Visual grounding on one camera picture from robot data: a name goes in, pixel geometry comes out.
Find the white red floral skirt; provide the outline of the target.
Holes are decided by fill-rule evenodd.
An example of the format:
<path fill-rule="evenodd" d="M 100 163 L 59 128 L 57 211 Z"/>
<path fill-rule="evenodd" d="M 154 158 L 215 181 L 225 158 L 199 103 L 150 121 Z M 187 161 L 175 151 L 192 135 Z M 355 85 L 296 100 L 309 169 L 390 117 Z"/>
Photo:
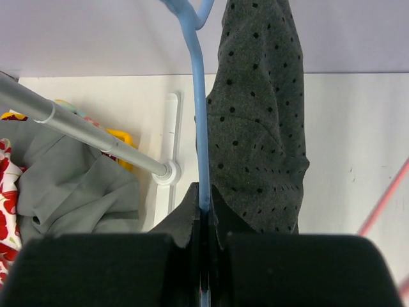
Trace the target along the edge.
<path fill-rule="evenodd" d="M 22 248 L 17 224 L 17 201 L 19 191 L 17 181 L 25 172 L 11 159 L 12 144 L 1 139 L 1 288 L 8 276 L 9 268 Z"/>

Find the pastel floral skirt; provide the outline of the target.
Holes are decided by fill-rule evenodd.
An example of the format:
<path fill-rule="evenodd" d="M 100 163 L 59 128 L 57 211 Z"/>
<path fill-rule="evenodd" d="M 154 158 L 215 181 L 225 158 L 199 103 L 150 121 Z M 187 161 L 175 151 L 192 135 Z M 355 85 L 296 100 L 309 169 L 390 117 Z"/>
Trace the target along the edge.
<path fill-rule="evenodd" d="M 68 111 L 70 111 L 73 114 L 76 114 L 77 116 L 81 117 L 82 119 L 86 120 L 87 122 L 89 122 L 90 124 L 100 128 L 100 129 L 104 129 L 98 122 L 94 121 L 92 118 L 90 118 L 88 115 L 86 115 L 85 112 L 81 111 L 80 109 L 77 109 L 74 105 L 72 105 L 69 102 L 66 102 L 64 100 L 60 100 L 60 99 L 56 99 L 54 100 L 54 102 L 57 105 L 60 105 L 61 107 L 67 109 Z"/>

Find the blue hanger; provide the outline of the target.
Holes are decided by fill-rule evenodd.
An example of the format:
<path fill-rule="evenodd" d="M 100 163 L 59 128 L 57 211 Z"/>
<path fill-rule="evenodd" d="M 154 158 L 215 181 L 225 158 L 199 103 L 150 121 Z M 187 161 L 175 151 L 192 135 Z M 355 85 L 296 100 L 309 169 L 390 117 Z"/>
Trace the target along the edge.
<path fill-rule="evenodd" d="M 204 63 L 197 31 L 205 25 L 213 1 L 202 1 L 196 11 L 189 1 L 164 1 L 178 19 L 190 53 L 194 87 L 196 149 L 198 160 L 198 204 L 195 209 L 192 247 L 196 248 L 196 269 L 199 274 L 199 305 L 210 306 L 210 273 L 208 255 L 208 218 L 211 205 L 210 167 Z"/>

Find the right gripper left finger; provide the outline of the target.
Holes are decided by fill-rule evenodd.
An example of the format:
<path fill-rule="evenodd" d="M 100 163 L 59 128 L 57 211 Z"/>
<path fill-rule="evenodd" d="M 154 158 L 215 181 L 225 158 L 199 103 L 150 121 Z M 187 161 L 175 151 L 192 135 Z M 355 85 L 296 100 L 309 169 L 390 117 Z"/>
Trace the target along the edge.
<path fill-rule="evenodd" d="M 198 185 L 148 233 L 76 234 L 28 242 L 1 290 L 2 306 L 199 306 L 191 238 Z"/>

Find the red white polka-dot skirt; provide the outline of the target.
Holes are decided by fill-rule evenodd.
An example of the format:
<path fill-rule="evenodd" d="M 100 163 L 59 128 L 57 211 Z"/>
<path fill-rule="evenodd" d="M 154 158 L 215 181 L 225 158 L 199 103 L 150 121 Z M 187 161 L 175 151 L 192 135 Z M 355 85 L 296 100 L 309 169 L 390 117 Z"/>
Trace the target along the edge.
<path fill-rule="evenodd" d="M 2 121 L 27 121 L 28 117 L 17 113 L 4 113 L 1 115 Z"/>

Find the plain grey skirt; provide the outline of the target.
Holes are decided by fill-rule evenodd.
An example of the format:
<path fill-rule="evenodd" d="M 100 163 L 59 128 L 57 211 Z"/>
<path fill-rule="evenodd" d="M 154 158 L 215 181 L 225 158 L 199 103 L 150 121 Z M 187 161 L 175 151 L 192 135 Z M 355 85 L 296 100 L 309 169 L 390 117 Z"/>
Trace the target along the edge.
<path fill-rule="evenodd" d="M 17 182 L 22 241 L 68 233 L 136 233 L 139 183 L 131 172 L 74 138 L 32 120 L 2 121 Z"/>

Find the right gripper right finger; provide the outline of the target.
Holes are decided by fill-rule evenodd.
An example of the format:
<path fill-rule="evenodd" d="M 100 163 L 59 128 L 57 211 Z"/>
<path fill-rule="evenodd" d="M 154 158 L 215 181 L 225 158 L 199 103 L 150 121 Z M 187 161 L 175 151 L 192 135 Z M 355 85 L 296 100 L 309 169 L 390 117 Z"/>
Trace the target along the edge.
<path fill-rule="evenodd" d="M 401 306 L 378 248 L 353 235 L 255 232 L 216 187 L 209 212 L 212 306 Z"/>

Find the dark grey dotted skirt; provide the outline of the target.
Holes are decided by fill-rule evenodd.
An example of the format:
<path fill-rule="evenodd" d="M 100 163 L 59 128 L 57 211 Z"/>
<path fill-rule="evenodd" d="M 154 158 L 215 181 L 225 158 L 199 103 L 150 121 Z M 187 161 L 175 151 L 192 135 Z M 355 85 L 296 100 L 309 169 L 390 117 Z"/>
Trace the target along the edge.
<path fill-rule="evenodd" d="M 210 181 L 259 233 L 297 233 L 309 167 L 303 52 L 287 1 L 228 1 L 208 95 Z"/>

